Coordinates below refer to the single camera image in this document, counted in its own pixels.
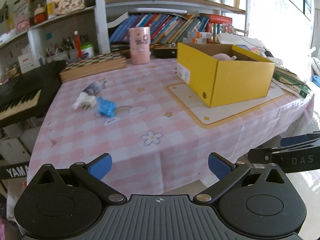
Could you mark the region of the black case by canister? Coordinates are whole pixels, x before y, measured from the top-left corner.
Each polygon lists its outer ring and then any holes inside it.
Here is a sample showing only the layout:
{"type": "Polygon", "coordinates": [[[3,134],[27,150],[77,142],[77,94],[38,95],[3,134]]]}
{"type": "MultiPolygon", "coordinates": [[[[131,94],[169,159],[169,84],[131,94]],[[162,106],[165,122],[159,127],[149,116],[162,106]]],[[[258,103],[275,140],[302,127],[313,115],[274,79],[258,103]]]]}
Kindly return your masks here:
{"type": "Polygon", "coordinates": [[[170,44],[155,45],[152,49],[153,56],[159,59],[176,59],[177,47],[170,44]]]}

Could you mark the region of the white bookshelf unit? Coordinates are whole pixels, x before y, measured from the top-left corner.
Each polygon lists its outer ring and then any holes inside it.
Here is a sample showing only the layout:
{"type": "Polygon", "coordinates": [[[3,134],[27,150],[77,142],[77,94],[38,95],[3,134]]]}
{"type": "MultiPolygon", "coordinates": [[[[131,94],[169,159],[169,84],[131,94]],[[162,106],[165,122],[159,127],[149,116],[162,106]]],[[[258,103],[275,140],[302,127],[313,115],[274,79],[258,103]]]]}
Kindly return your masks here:
{"type": "Polygon", "coordinates": [[[45,27],[50,28],[52,33],[57,33],[60,37],[67,30],[74,32],[76,30],[79,31],[81,28],[85,30],[94,29],[95,34],[93,38],[97,43],[94,47],[99,54],[104,54],[111,51],[108,33],[110,24],[108,20],[113,16],[116,17],[125,12],[138,12],[143,8],[150,10],[169,8],[185,10],[190,14],[192,12],[200,14],[218,14],[222,12],[240,15],[247,14],[244,10],[205,0],[95,0],[95,2],[96,5],[93,7],[56,16],[32,26],[1,44],[1,74],[4,74],[5,68],[9,65],[5,59],[8,45],[21,39],[23,36],[27,36],[28,38],[34,66],[40,66],[40,58],[45,55],[47,48],[45,27]]]}

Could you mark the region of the wooden chessboard box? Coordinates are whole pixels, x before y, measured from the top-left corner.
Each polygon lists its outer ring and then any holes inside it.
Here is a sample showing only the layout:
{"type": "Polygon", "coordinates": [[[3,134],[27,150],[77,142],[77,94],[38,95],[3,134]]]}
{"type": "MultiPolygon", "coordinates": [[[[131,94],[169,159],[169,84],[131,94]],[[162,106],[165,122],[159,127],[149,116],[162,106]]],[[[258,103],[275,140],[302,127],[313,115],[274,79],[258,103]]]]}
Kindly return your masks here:
{"type": "Polygon", "coordinates": [[[62,83],[95,74],[126,68],[126,58],[120,53],[109,53],[72,62],[60,72],[62,83]]]}

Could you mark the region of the green white book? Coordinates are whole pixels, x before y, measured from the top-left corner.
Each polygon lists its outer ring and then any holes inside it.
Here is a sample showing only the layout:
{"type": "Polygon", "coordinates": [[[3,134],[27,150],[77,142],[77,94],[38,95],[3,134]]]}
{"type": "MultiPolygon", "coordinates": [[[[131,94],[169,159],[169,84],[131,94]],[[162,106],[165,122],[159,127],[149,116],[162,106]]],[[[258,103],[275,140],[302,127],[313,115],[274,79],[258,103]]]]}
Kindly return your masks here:
{"type": "Polygon", "coordinates": [[[278,68],[274,69],[273,79],[287,87],[289,91],[296,96],[306,98],[310,92],[310,88],[306,83],[300,81],[292,75],[287,74],[286,72],[280,71],[278,68]]]}

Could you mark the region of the red white doll jar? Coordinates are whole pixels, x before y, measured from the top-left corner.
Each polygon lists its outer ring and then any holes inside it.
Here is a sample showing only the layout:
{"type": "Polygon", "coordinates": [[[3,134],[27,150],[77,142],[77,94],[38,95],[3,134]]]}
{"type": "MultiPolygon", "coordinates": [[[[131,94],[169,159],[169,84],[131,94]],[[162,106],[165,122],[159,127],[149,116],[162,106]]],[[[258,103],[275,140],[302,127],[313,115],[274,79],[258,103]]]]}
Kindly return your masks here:
{"type": "Polygon", "coordinates": [[[46,9],[38,4],[37,9],[34,11],[34,24],[40,24],[47,20],[46,9]]]}

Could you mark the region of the red dictionary book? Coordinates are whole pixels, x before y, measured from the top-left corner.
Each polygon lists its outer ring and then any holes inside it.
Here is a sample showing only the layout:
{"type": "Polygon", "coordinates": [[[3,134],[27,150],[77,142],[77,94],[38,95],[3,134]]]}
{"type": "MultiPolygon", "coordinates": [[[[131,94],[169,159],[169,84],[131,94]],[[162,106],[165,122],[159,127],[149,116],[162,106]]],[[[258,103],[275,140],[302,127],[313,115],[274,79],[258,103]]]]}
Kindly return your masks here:
{"type": "Polygon", "coordinates": [[[208,18],[209,18],[209,23],[232,24],[232,18],[230,18],[230,17],[210,14],[210,15],[208,15],[208,18]]]}

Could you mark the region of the pink plush pig toy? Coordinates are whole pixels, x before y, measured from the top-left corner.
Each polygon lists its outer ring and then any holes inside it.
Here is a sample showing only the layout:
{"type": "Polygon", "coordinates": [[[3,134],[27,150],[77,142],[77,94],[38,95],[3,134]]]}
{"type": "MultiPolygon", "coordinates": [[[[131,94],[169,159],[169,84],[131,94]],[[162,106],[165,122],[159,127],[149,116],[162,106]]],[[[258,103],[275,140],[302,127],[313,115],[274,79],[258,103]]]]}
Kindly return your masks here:
{"type": "Polygon", "coordinates": [[[212,58],[216,59],[217,61],[234,61],[237,59],[236,56],[229,56],[224,53],[215,54],[212,58]]]}

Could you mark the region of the blue wrapper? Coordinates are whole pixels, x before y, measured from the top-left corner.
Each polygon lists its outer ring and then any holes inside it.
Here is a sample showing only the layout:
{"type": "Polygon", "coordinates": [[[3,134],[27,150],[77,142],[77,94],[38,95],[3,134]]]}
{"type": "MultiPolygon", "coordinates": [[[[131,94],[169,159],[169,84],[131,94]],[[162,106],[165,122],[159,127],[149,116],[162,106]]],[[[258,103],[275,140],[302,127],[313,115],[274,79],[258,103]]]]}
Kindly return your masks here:
{"type": "Polygon", "coordinates": [[[100,116],[107,118],[113,118],[115,115],[116,104],[112,101],[108,101],[102,97],[97,98],[97,110],[100,116]]]}

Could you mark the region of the blue white spray bottle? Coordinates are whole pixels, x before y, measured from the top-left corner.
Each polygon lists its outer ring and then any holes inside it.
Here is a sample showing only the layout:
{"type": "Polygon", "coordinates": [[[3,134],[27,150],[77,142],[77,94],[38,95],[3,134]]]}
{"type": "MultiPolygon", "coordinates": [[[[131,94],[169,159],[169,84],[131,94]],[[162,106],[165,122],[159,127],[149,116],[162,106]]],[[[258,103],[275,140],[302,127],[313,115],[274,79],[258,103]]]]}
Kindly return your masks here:
{"type": "Polygon", "coordinates": [[[80,94],[79,96],[88,96],[92,95],[95,96],[103,89],[103,82],[101,81],[95,81],[94,83],[87,86],[80,94]]]}

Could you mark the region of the white green lidded jar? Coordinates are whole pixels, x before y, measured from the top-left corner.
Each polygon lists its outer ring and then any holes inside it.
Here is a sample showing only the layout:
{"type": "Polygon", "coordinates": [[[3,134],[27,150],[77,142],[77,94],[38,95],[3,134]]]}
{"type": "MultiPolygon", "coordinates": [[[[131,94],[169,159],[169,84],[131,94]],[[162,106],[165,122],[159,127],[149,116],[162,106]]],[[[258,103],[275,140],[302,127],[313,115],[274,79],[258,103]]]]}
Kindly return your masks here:
{"type": "Polygon", "coordinates": [[[82,59],[86,58],[92,58],[94,56],[94,47],[93,44],[88,43],[81,45],[81,53],[82,53],[82,59]]]}

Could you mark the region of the pink checkered tablecloth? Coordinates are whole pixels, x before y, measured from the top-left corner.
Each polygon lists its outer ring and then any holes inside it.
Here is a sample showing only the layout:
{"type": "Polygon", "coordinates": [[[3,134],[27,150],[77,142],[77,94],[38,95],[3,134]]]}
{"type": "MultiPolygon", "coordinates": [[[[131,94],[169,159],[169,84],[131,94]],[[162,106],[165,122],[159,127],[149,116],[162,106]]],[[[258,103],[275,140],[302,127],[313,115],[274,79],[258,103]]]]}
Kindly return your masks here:
{"type": "Polygon", "coordinates": [[[209,173],[208,155],[231,162],[287,130],[302,114],[313,114],[313,97],[285,94],[247,114],[213,127],[199,124],[166,87],[179,83],[174,59],[92,75],[64,83],[37,137],[28,180],[46,163],[68,168],[109,153],[113,165],[104,182],[125,195],[161,194],[209,173]],[[96,110],[75,111],[72,104],[94,81],[112,86],[100,95],[121,107],[111,121],[96,110]]]}

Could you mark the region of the white charger plug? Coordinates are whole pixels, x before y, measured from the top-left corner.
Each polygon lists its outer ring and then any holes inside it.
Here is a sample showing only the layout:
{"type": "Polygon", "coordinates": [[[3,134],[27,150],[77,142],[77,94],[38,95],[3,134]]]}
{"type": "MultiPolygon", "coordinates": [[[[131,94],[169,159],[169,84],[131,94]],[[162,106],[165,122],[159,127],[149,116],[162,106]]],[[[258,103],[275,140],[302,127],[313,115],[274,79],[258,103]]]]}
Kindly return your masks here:
{"type": "Polygon", "coordinates": [[[78,110],[89,110],[93,109],[97,104],[97,99],[95,96],[88,95],[88,96],[79,96],[75,103],[73,104],[73,109],[78,110]]]}

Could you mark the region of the black Yamaha keyboard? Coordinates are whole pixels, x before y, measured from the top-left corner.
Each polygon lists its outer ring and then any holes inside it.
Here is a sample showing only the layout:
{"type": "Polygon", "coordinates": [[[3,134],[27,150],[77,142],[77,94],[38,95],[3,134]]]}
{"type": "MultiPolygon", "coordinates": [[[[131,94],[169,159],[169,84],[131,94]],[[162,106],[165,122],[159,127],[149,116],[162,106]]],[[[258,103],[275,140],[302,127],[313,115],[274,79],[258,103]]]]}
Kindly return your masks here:
{"type": "Polygon", "coordinates": [[[21,146],[23,132],[14,126],[30,118],[43,117],[52,104],[62,81],[65,61],[55,61],[32,69],[1,85],[1,129],[21,146]]]}

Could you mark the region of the small white staples box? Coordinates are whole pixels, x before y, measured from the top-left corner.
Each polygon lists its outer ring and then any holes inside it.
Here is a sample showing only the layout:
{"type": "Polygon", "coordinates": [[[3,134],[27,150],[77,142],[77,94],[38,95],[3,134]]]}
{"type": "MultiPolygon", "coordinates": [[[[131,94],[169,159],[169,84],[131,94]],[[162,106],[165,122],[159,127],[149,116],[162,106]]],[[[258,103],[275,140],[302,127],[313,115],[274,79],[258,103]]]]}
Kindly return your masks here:
{"type": "Polygon", "coordinates": [[[111,87],[114,83],[114,80],[103,79],[103,88],[111,87]]]}

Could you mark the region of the red glue bottle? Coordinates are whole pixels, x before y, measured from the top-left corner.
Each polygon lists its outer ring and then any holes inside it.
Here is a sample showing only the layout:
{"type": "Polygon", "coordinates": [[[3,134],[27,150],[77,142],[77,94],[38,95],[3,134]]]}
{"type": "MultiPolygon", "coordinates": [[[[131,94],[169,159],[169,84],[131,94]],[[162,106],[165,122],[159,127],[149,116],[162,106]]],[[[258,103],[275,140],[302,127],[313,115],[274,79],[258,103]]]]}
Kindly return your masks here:
{"type": "Polygon", "coordinates": [[[75,47],[77,50],[77,58],[80,59],[80,58],[82,58],[82,51],[81,51],[80,37],[79,37],[77,30],[74,32],[74,42],[75,42],[75,47]]]}

